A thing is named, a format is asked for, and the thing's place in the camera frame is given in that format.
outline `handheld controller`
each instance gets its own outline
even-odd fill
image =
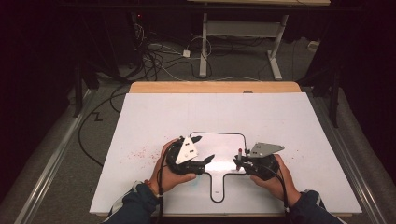
[[[180,137],[167,149],[166,164],[169,169],[178,175],[194,173],[201,175],[205,171],[205,166],[212,161],[215,155],[211,155],[203,161],[192,161],[198,155],[194,143],[201,140],[201,136],[193,138]]]
[[[282,146],[257,143],[253,149],[245,149],[246,156],[236,155],[233,162],[243,167],[248,175],[256,175],[262,180],[269,180],[279,170],[279,164],[273,153],[284,149]]]

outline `hand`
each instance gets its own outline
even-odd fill
[[[159,187],[157,181],[157,174],[161,169],[161,160],[163,159],[163,153],[165,150],[177,139],[174,139],[163,146],[163,151],[161,152],[161,157],[157,160],[155,164],[154,171],[152,172],[151,179],[151,188],[155,194],[158,194]],[[188,182],[190,180],[195,179],[196,174],[186,174],[186,175],[176,175],[169,170],[169,167],[163,167],[163,192],[169,191],[170,189],[174,188],[176,185]]]
[[[277,154],[274,154],[274,156],[275,156],[277,162],[279,163],[279,170],[282,172],[282,173],[280,173],[280,171],[278,171],[277,174],[280,177],[283,176],[283,179],[285,182],[286,192],[288,193],[288,204],[290,207],[293,207],[294,204],[297,203],[297,201],[300,199],[301,193],[294,187],[294,183],[291,178],[290,171],[289,171],[288,167],[286,167],[282,158]],[[255,176],[255,175],[252,175],[250,177],[250,179],[253,180],[254,183],[256,183],[256,185],[268,189],[272,195],[274,195],[275,197],[277,197],[278,199],[283,201],[282,184],[276,177],[273,177],[267,181],[264,181],[261,178]]]

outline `sleeve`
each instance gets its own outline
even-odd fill
[[[158,204],[159,200],[149,186],[136,181],[133,188],[113,204],[107,219],[102,223],[149,224]]]
[[[289,217],[293,224],[347,224],[326,211],[319,193],[306,190],[299,201],[290,209]]]

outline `white table surface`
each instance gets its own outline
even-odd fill
[[[312,105],[301,92],[127,94],[90,212],[106,215],[136,180],[150,178],[165,143],[192,132],[241,133],[247,148],[256,142],[282,145],[285,149],[279,154],[298,190],[318,191],[332,213],[361,212]],[[200,142],[197,149],[209,156],[211,151],[199,148]],[[210,176],[199,175],[164,194],[164,213],[283,214],[283,203],[248,175],[226,175],[224,188],[224,201],[212,202]]]

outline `table leg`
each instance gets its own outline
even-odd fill
[[[202,51],[201,51],[201,63],[199,66],[199,76],[206,77],[206,63],[207,63],[207,51],[206,51],[206,34],[207,34],[207,13],[204,13],[202,29]]]
[[[276,81],[282,80],[279,66],[277,65],[277,62],[276,62],[276,53],[277,53],[277,49],[279,48],[280,41],[282,40],[282,35],[283,35],[283,32],[285,31],[286,22],[288,21],[288,17],[289,17],[289,15],[284,15],[282,17],[282,21],[279,24],[279,27],[276,32],[274,49],[267,51],[268,60],[270,61],[271,69],[273,71],[274,78]]]

